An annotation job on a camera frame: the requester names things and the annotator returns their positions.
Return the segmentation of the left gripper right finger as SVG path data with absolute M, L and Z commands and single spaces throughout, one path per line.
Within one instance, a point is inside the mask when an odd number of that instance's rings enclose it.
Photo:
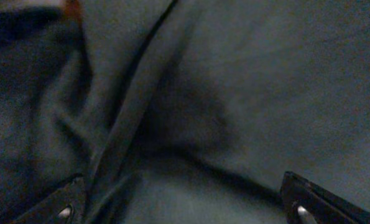
M 294 172 L 284 174 L 280 196 L 289 224 L 370 224 L 370 212 Z

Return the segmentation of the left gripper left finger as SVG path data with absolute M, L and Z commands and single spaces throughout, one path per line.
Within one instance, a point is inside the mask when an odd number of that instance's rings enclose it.
M 45 199 L 18 216 L 12 224 L 80 224 L 85 210 L 85 183 L 74 175 Z

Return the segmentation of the dark green t-shirt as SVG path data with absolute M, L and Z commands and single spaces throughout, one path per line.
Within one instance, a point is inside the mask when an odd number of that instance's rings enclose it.
M 0 1 L 0 223 L 287 223 L 294 172 L 370 212 L 370 1 Z

